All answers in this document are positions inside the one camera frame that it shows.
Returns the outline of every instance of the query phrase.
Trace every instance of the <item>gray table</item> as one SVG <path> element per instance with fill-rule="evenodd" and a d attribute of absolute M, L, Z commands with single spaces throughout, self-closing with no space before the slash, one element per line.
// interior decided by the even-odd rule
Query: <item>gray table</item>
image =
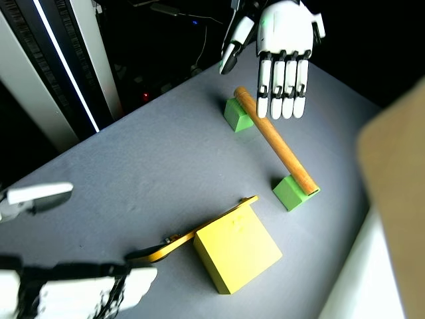
<path fill-rule="evenodd" d="M 49 213 L 0 224 L 0 252 L 26 265 L 121 262 L 257 194 L 252 207 L 280 261 L 219 295 L 186 244 L 156 264 L 151 290 L 119 318 L 316 318 L 367 212 L 355 138 L 378 108 L 310 65 L 304 117 L 274 123 L 321 193 L 287 213 L 271 187 L 287 170 L 256 128 L 234 134 L 222 116 L 237 86 L 255 94 L 257 68 L 250 47 L 231 74 L 206 70 L 20 180 L 75 190 Z"/>

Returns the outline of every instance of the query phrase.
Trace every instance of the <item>wooden rod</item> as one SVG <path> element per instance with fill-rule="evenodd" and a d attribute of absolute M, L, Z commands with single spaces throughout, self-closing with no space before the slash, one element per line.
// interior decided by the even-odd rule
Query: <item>wooden rod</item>
<path fill-rule="evenodd" d="M 314 180 L 308 175 L 301 163 L 298 161 L 289 146 L 285 143 L 279 132 L 274 128 L 268 118 L 259 118 L 257 116 L 256 101 L 243 86 L 239 86 L 234 91 L 234 97 L 239 101 L 246 113 L 251 117 L 261 134 L 273 148 L 282 163 L 286 166 L 292 177 L 303 189 L 306 195 L 310 195 L 319 188 Z"/>

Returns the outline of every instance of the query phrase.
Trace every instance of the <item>green stand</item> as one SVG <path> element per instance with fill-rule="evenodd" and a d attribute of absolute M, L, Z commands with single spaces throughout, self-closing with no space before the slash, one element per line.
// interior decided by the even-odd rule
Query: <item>green stand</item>
<path fill-rule="evenodd" d="M 273 193 L 278 197 L 278 199 L 285 205 L 288 211 L 291 211 L 298 205 L 307 201 L 309 198 L 313 197 L 319 193 L 320 189 L 311 195 L 306 195 L 302 188 L 298 185 L 292 175 L 289 175 L 273 189 Z"/>
<path fill-rule="evenodd" d="M 254 125 L 250 116 L 247 115 L 235 98 L 227 100 L 226 108 L 224 109 L 224 118 L 235 132 L 245 130 Z"/>

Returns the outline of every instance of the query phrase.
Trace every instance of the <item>yellow cube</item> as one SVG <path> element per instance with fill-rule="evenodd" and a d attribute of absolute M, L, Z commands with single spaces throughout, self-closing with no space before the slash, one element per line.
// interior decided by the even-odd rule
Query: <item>yellow cube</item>
<path fill-rule="evenodd" d="M 220 294 L 236 292 L 282 257 L 249 205 L 197 231 L 194 245 Z"/>

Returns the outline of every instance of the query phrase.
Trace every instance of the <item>white light strip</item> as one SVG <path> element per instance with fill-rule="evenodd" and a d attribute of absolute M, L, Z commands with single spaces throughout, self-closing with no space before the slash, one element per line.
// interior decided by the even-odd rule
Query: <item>white light strip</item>
<path fill-rule="evenodd" d="M 90 109 L 88 108 L 87 103 L 86 103 L 83 95 L 81 94 L 80 88 L 78 87 L 77 82 L 75 81 L 75 78 L 72 75 L 71 70 L 69 69 L 68 63 L 66 62 L 65 56 L 63 55 L 62 50 L 59 47 L 58 41 L 56 40 L 56 37 L 53 34 L 52 28 L 50 27 L 50 25 L 47 21 L 47 18 L 46 18 L 46 15 L 44 14 L 43 8 L 41 7 L 39 0 L 33 0 L 33 2 L 35 4 L 35 7 L 37 8 L 37 11 L 39 12 L 39 15 L 40 15 L 40 18 L 41 18 L 41 20 L 44 24 L 44 27 L 46 28 L 46 31 L 47 31 L 50 39 L 53 42 L 54 48 L 56 49 L 56 52 L 58 53 L 58 56 L 59 56 L 60 60 L 62 61 L 62 64 L 65 68 L 65 71 L 68 74 L 69 79 L 71 80 L 71 83 L 74 86 L 74 89 L 77 92 L 77 95 L 80 98 L 80 101 L 81 101 L 91 123 L 93 124 L 93 127 L 94 127 L 96 133 L 98 133 L 99 132 L 98 125 L 94 121 L 93 115 L 92 115 Z"/>

